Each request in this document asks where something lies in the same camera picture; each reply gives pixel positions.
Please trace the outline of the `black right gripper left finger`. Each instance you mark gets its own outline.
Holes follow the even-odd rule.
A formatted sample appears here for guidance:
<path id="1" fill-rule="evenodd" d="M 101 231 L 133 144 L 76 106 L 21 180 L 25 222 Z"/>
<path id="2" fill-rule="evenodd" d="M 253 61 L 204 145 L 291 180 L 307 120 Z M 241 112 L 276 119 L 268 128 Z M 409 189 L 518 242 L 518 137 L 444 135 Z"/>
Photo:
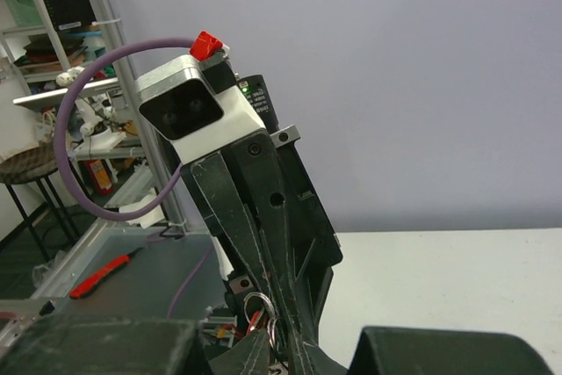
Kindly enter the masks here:
<path id="1" fill-rule="evenodd" d="M 255 329 L 232 349 L 208 362 L 206 374 L 267 375 L 270 368 L 270 336 Z"/>

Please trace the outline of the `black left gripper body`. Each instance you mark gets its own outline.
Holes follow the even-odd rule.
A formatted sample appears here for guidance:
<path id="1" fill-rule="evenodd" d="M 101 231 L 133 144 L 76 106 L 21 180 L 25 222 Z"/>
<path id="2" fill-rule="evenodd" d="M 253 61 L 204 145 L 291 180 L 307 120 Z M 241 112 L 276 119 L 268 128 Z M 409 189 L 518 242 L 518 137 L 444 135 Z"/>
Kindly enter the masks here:
<path id="1" fill-rule="evenodd" d="M 205 158 L 205 223 L 227 259 L 227 304 L 268 307 L 285 333 L 317 339 L 342 251 L 294 126 L 255 131 Z"/>

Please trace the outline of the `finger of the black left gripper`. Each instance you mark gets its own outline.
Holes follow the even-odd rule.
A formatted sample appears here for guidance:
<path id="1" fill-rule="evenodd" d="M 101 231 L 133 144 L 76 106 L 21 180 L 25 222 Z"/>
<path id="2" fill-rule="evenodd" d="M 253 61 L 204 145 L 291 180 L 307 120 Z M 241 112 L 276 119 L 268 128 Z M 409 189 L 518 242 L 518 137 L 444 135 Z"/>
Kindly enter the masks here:
<path id="1" fill-rule="evenodd" d="M 284 349 L 316 344 L 316 192 L 298 139 L 296 131 L 258 131 L 230 151 L 250 226 L 246 239 L 231 241 L 245 266 L 230 282 L 232 301 L 246 319 L 260 307 L 277 316 Z"/>
<path id="2" fill-rule="evenodd" d="M 225 283 L 227 306 L 246 323 L 244 297 L 264 293 L 280 317 L 277 340 L 288 349 L 289 334 L 299 332 L 299 310 L 277 154 L 213 153 L 191 164 L 189 173 L 205 223 L 232 265 Z"/>

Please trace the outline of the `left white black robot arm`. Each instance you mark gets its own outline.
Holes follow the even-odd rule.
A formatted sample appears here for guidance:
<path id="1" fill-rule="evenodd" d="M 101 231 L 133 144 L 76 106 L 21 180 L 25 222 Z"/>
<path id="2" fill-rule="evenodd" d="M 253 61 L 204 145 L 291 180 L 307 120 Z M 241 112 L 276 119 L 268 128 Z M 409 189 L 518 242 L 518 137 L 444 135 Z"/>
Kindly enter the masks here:
<path id="1" fill-rule="evenodd" d="M 295 148 L 299 132 L 280 128 L 263 77 L 241 79 L 234 93 L 264 126 L 191 164 L 184 181 L 233 265 L 229 306 L 247 319 L 260 292 L 285 329 L 315 343 L 342 252 Z"/>

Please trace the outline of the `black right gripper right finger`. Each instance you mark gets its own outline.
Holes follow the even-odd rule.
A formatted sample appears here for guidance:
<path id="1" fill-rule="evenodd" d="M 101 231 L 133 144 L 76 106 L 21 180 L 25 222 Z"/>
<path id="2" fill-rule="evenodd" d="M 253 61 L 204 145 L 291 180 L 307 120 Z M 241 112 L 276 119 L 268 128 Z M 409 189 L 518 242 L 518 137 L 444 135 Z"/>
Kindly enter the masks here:
<path id="1" fill-rule="evenodd" d="M 344 375 L 348 372 L 315 341 L 298 332 L 289 334 L 288 363 L 292 375 Z"/>

